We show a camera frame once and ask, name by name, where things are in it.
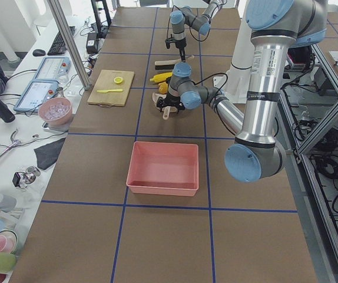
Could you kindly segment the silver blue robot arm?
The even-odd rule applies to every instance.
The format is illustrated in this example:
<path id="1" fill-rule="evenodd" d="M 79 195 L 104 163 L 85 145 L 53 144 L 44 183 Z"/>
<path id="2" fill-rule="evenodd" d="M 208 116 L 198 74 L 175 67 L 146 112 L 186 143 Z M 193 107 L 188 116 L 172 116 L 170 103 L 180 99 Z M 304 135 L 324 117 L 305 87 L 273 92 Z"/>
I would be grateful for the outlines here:
<path id="1" fill-rule="evenodd" d="M 205 1 L 208 4 L 201 15 L 195 15 L 189 6 L 176 7 L 171 11 L 168 25 L 171 25 L 172 33 L 167 35 L 165 46 L 170 48 L 174 44 L 179 51 L 181 62 L 186 62 L 185 48 L 187 46 L 185 26 L 194 29 L 201 35 L 208 36 L 211 28 L 211 21 L 227 1 Z"/>
<path id="2" fill-rule="evenodd" d="M 285 151 L 273 136 L 281 81 L 289 48 L 306 47 L 326 34 L 326 1 L 250 1 L 245 24 L 254 51 L 248 55 L 249 83 L 246 107 L 240 111 L 220 87 L 197 86 L 186 62 L 174 66 L 168 92 L 157 98 L 160 110 L 195 109 L 208 104 L 235 141 L 224 157 L 229 174 L 241 182 L 255 182 L 277 174 L 284 166 Z"/>

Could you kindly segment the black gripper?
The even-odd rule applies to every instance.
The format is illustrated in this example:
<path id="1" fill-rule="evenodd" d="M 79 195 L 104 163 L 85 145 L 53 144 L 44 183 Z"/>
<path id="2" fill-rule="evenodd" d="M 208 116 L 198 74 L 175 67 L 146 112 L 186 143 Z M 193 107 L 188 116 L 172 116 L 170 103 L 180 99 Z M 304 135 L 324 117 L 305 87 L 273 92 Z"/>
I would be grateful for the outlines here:
<path id="1" fill-rule="evenodd" d="M 179 49 L 181 61 L 185 61 L 186 39 L 175 40 L 175 46 Z"/>
<path id="2" fill-rule="evenodd" d="M 162 113 L 170 113 L 171 107 L 176 107 L 178 111 L 185 110 L 184 105 L 181 103 L 181 98 L 179 96 L 173 96 L 168 93 L 164 99 L 165 107 L 161 107 L 160 111 Z"/>

